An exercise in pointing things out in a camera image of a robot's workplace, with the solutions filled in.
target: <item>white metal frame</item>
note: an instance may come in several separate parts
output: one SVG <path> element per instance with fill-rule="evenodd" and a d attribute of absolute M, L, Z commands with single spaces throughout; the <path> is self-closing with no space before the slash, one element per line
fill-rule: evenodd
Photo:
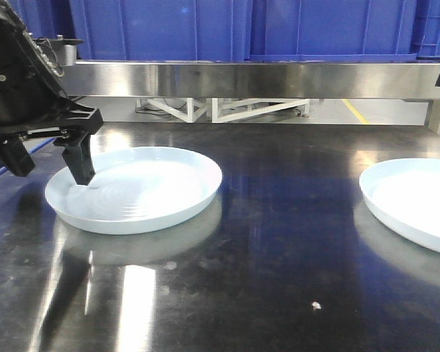
<path fill-rule="evenodd" d="M 146 101 L 150 105 L 158 109 L 161 109 L 167 112 L 168 114 L 171 114 L 174 117 L 177 117 L 178 119 L 188 123 L 196 122 L 197 119 L 199 119 L 199 117 L 205 114 L 210 108 L 209 103 L 202 103 L 194 98 L 177 98 L 177 100 L 182 100 L 186 102 L 187 113 L 184 113 L 181 110 L 168 105 L 166 101 L 163 99 L 149 98 Z"/>
<path fill-rule="evenodd" d="M 277 103 L 272 106 L 255 108 L 257 103 Z M 246 111 L 225 114 L 224 110 L 246 106 Z M 309 115 L 309 99 L 243 99 L 225 103 L 223 98 L 212 98 L 212 122 L 223 123 L 236 120 L 247 119 L 261 114 L 267 114 L 273 111 L 289 109 L 297 106 L 304 106 L 304 114 Z"/>

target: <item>metal shelf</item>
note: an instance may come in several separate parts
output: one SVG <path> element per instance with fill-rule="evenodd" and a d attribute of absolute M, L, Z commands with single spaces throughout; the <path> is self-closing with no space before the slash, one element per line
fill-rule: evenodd
<path fill-rule="evenodd" d="M 385 98 L 440 100 L 440 63 L 77 61 L 70 95 L 171 98 Z"/>

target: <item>white plate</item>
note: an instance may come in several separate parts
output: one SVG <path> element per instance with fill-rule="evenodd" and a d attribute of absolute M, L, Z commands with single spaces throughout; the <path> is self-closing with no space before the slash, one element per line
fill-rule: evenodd
<path fill-rule="evenodd" d="M 77 185 L 70 170 L 57 172 L 45 198 L 62 220 L 110 235 L 174 226 L 204 210 L 221 183 L 208 157 L 170 147 L 139 147 L 96 155 L 96 176 Z"/>
<path fill-rule="evenodd" d="M 54 225 L 54 237 L 64 243 L 64 250 L 74 257 L 96 265 L 144 265 L 167 260 L 193 249 L 210 237 L 221 221 L 221 197 L 188 221 L 167 229 L 142 235 L 102 235 L 70 226 L 60 219 Z"/>
<path fill-rule="evenodd" d="M 377 255 L 399 270 L 440 287 L 439 253 L 407 241 L 385 227 L 363 202 L 354 208 L 353 220 L 360 237 Z"/>
<path fill-rule="evenodd" d="M 440 252 L 440 160 L 395 159 L 360 176 L 365 204 L 403 237 Z"/>

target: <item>blue plastic crate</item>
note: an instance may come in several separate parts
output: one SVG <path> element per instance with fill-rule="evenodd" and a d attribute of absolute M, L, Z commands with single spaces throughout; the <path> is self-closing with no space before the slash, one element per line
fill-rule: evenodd
<path fill-rule="evenodd" d="M 440 59 L 440 0 L 418 0 L 412 48 L 421 59 Z"/>
<path fill-rule="evenodd" d="M 67 0 L 8 0 L 34 37 L 74 38 L 72 15 Z"/>
<path fill-rule="evenodd" d="M 252 0 L 70 0 L 82 59 L 242 62 Z"/>
<path fill-rule="evenodd" d="M 416 0 L 254 0 L 252 61 L 410 61 Z"/>

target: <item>reflective countertop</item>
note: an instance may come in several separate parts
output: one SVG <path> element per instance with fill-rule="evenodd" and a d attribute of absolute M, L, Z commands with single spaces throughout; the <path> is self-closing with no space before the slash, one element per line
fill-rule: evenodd
<path fill-rule="evenodd" d="M 100 153 L 181 147 L 224 179 L 198 216 L 97 235 L 44 200 L 49 144 L 0 177 L 0 351 L 440 351 L 440 254 L 379 223 L 358 179 L 440 158 L 419 126 L 106 123 Z"/>

